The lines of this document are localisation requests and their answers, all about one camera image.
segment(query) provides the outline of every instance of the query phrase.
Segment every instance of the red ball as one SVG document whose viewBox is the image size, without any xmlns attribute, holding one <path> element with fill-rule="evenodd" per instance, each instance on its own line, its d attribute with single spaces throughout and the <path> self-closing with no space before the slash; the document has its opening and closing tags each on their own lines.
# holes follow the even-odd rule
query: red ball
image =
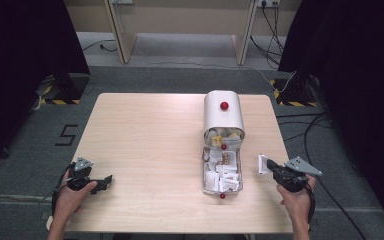
<svg viewBox="0 0 384 240">
<path fill-rule="evenodd" d="M 229 108 L 229 104 L 227 102 L 220 103 L 220 108 L 223 111 L 226 111 Z"/>
</svg>

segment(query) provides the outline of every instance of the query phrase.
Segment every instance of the wrist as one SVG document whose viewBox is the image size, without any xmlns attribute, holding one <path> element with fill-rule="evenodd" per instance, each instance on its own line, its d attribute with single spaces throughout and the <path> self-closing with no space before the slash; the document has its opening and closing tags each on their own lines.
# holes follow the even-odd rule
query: wrist
<svg viewBox="0 0 384 240">
<path fill-rule="evenodd" d="M 53 216 L 53 221 L 56 221 L 58 224 L 65 225 L 67 224 L 68 220 L 70 220 L 71 215 L 72 213 L 70 213 L 70 211 L 60 207 L 56 209 Z"/>
<path fill-rule="evenodd" d="M 47 240 L 61 240 L 64 239 L 65 226 L 68 220 L 62 217 L 54 218 L 49 228 Z"/>
<path fill-rule="evenodd" d="M 305 218 L 292 219 L 293 239 L 294 240 L 309 240 L 308 222 Z"/>
<path fill-rule="evenodd" d="M 54 214 L 51 228 L 65 230 L 67 222 L 70 220 L 70 217 L 65 214 Z"/>
</svg>

